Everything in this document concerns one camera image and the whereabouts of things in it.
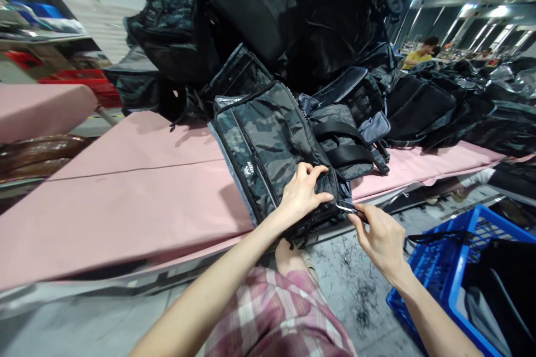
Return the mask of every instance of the pink tablecloth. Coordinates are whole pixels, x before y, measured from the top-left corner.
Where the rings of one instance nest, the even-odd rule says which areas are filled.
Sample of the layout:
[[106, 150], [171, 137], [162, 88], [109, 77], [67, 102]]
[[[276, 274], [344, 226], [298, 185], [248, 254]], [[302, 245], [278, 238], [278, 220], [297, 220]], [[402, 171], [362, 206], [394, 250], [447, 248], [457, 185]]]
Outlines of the pink tablecloth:
[[[392, 150], [390, 176], [365, 177], [354, 196], [502, 157], [468, 144], [438, 156], [417, 152]], [[170, 133], [161, 116], [135, 113], [0, 216], [0, 290], [146, 257], [180, 263], [229, 247], [252, 228], [206, 126]]]
[[67, 134], [97, 105], [85, 85], [0, 84], [0, 143]]

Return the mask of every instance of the yellow shirt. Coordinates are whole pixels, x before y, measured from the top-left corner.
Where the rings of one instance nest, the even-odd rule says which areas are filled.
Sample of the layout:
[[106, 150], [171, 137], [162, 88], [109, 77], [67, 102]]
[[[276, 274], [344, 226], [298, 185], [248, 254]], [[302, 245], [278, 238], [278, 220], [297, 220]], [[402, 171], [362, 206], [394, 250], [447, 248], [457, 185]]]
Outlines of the yellow shirt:
[[[408, 57], [406, 57], [406, 60], [415, 60], [417, 63], [431, 60], [432, 56], [429, 54], [425, 54], [424, 56], [419, 55], [419, 51], [415, 50], [413, 53], [408, 54]], [[413, 67], [411, 64], [404, 64], [402, 67], [403, 70], [409, 70], [411, 67]]]

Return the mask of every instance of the factory floor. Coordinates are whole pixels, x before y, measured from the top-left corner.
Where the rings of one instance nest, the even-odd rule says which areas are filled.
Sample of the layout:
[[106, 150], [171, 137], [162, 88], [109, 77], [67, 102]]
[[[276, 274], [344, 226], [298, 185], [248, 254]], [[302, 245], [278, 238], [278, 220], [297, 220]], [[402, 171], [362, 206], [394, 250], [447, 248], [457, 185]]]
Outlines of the factory floor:
[[[407, 234], [418, 234], [447, 220], [457, 210], [489, 201], [488, 187], [462, 203], [450, 197], [437, 205], [394, 215]], [[421, 356], [385, 302], [391, 287], [348, 232], [308, 247], [320, 286], [360, 357]], [[271, 256], [263, 265], [273, 266]], [[0, 320], [0, 356], [125, 356], [165, 309], [187, 288], [182, 284], [151, 296], [87, 297], [48, 303]]]

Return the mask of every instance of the brand logo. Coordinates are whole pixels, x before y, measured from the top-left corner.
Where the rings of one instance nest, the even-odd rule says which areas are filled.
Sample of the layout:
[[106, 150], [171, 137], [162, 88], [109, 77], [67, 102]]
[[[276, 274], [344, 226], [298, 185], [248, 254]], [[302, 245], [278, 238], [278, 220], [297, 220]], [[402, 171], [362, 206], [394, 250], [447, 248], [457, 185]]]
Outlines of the brand logo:
[[253, 169], [253, 163], [247, 163], [246, 167], [244, 167], [244, 174], [246, 176], [252, 176], [255, 174], [255, 169]]

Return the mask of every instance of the blue crate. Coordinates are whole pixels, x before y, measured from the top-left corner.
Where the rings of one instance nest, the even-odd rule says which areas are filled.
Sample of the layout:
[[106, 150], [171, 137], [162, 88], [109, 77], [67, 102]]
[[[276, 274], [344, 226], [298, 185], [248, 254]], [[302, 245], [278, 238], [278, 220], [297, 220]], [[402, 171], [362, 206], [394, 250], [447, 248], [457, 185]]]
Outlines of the blue crate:
[[[418, 244], [408, 262], [417, 279], [480, 351], [486, 357], [502, 357], [502, 354], [456, 308], [465, 266], [468, 262], [474, 263], [480, 260], [480, 253], [492, 238], [536, 244], [536, 237], [482, 205], [477, 205], [463, 215], [424, 233], [453, 230], [467, 230], [475, 236], [469, 246], [461, 245], [452, 239]], [[393, 289], [389, 293], [387, 304], [424, 351], [424, 345], [398, 291]]]

